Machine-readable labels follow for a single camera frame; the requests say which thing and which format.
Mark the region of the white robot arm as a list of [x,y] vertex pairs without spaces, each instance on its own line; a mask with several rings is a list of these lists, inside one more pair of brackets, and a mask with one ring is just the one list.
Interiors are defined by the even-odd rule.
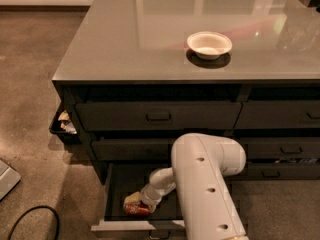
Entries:
[[235,140],[189,133],[171,149],[171,166],[157,169],[149,183],[125,198],[129,215],[153,213],[176,191],[188,240],[249,240],[224,178],[245,167],[246,154]]

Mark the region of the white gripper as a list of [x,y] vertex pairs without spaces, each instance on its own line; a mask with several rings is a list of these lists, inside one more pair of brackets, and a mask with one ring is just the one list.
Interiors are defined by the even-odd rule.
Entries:
[[141,201],[148,206],[157,206],[164,196],[176,188],[172,168],[160,168],[149,176],[149,183],[141,192],[137,191],[124,199],[124,205],[139,205]]

